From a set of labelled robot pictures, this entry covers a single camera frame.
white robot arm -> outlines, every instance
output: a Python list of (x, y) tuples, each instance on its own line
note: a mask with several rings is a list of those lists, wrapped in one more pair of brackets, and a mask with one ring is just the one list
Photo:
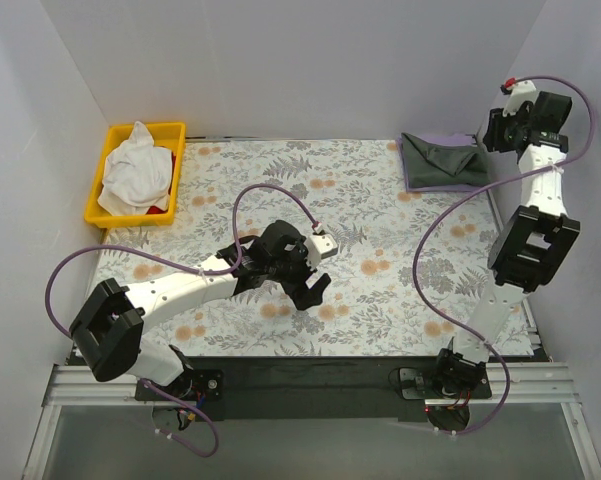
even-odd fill
[[(490, 112), (484, 138), (489, 151), (518, 153), (522, 173), (552, 166), (566, 157), (567, 137), (559, 130), (571, 110), (571, 99), (538, 92), (533, 82), (505, 84), (507, 105)], [(580, 232), (562, 199), (562, 170), (523, 179), (520, 207), (489, 254), (492, 276), (467, 325), (493, 344), (515, 306), (555, 275)], [(484, 378), (489, 350), (466, 330), (438, 356), (436, 380), (445, 393), (472, 391)]]
[[(278, 220), (261, 236), (243, 238), (241, 243), (242, 262), (226, 275), (174, 273), (125, 287), (113, 278), (99, 283), (69, 329), (96, 380), (106, 382), (130, 373), (182, 397), (191, 386), (193, 368), (174, 346), (143, 337), (151, 328), (205, 302), (257, 288), (265, 280), (279, 282), (299, 310), (322, 303), (329, 275), (323, 274), (311, 288), (306, 281), (322, 260), (338, 253), (338, 246), (321, 226), (304, 237)], [(198, 268), (227, 270), (236, 258), (232, 244)]]

white cloth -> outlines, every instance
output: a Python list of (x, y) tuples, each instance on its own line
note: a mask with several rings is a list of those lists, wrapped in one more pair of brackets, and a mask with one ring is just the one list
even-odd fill
[(154, 205), (167, 210), (171, 166), (171, 151), (155, 147), (147, 127), (136, 122), (107, 156), (98, 203), (111, 215), (144, 215)]

floral pattern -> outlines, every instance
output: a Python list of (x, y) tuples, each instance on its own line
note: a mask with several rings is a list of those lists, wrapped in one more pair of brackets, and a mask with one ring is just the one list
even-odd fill
[[(232, 242), (233, 201), (245, 186), (281, 185), (306, 202), (336, 237), (340, 253), (321, 264), (331, 275), (324, 302), (296, 311), (271, 282), (230, 300), (175, 316), (147, 335), (195, 355), (436, 355), (454, 326), (422, 303), (411, 260), (422, 233), (461, 194), (407, 193), (394, 142), (240, 141), (188, 144), (175, 222), (167, 227), (120, 228), (106, 242), (195, 265)], [(309, 233), (297, 206), (277, 192), (245, 196), (240, 235), (257, 235), (285, 219)], [(432, 235), (421, 279), (432, 301), (466, 320), (487, 278), (486, 257), (496, 236), (486, 196), (452, 214)], [(103, 252), (95, 283), (144, 281), (169, 268), (121, 252)], [(496, 347), (530, 355), (526, 319), (516, 309)]]

gray fabric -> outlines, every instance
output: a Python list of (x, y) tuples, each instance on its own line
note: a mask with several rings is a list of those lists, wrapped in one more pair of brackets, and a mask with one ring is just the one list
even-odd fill
[(403, 133), (401, 153), (412, 188), (489, 183), (487, 156), (479, 146), (446, 147)]

yellow plastic crate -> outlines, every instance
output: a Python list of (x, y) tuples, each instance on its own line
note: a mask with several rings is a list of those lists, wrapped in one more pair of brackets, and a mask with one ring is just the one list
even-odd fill
[(84, 211), (84, 219), (88, 223), (93, 223), (100, 228), (115, 227), (139, 227), (145, 225), (171, 225), (176, 215), (176, 198), (178, 196), (178, 180), (180, 179), (180, 167), (182, 166), (182, 156), (184, 154), (184, 142), (186, 126), (184, 123), (147, 123), (147, 128), (153, 136), (157, 147), (165, 147), (176, 155), (176, 163), (173, 169), (173, 178), (171, 179), (171, 197), (169, 198), (169, 208), (165, 213), (153, 215), (124, 215), (114, 216), (107, 212), (98, 204), (98, 197), (102, 192), (102, 177), (104, 175), (104, 164), (111, 151), (118, 147), (124, 140), (127, 140), (133, 130), (133, 124), (115, 125), (109, 129), (107, 140), (105, 141), (100, 164), (96, 171), (91, 186), (91, 194), (87, 201), (87, 207)]

